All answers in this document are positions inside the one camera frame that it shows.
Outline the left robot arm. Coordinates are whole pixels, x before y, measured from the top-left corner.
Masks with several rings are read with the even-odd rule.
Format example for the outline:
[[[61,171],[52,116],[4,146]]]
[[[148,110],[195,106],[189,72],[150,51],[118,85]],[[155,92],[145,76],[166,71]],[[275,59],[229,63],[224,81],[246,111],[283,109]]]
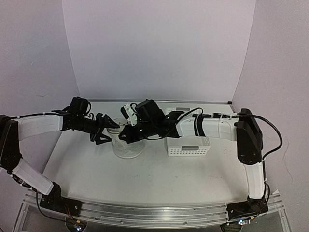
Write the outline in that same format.
[[[23,158],[19,143],[36,135],[67,130],[87,133],[97,145],[110,142],[111,138],[103,131],[117,129],[119,125],[108,115],[93,115],[90,110],[91,104],[87,99],[73,97],[70,105],[62,110],[14,117],[0,116],[0,166],[20,185],[47,195],[45,201],[54,211],[65,207],[64,199],[52,192],[56,184]]]

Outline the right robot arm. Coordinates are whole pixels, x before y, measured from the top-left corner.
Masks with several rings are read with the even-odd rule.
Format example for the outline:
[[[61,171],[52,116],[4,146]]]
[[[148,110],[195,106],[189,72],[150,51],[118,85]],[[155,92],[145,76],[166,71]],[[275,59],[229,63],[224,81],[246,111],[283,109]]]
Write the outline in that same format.
[[[200,107],[190,111],[174,110],[164,114],[154,100],[144,100],[133,107],[120,109],[127,125],[119,139],[128,144],[147,139],[210,137],[237,143],[237,157],[244,165],[248,200],[243,203],[247,214],[262,206],[265,192],[263,167],[263,135],[250,110],[240,114],[204,113]]]

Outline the white perforated plastic basket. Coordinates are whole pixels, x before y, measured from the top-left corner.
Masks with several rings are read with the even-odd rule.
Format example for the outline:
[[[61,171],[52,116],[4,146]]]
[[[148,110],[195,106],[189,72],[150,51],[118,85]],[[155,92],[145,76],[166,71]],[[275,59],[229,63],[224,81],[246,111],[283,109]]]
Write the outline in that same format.
[[[166,148],[170,157],[205,156],[211,148],[211,142],[208,137],[167,137]]]

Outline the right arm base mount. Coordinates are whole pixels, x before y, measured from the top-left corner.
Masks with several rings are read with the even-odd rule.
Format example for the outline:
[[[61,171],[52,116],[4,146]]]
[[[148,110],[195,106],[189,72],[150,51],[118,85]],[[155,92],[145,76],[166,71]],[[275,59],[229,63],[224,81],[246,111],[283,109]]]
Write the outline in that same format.
[[[246,201],[229,203],[226,207],[228,221],[255,217],[268,211],[269,195],[265,194],[261,199],[247,198]]]

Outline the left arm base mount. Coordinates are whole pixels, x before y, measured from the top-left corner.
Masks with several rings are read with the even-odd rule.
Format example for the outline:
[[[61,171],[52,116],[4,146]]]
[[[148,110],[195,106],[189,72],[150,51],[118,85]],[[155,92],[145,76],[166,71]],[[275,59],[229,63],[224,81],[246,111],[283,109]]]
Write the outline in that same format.
[[[66,198],[61,195],[61,187],[53,182],[53,188],[48,195],[42,195],[39,206],[51,211],[79,216],[82,208],[82,202],[72,198]]]

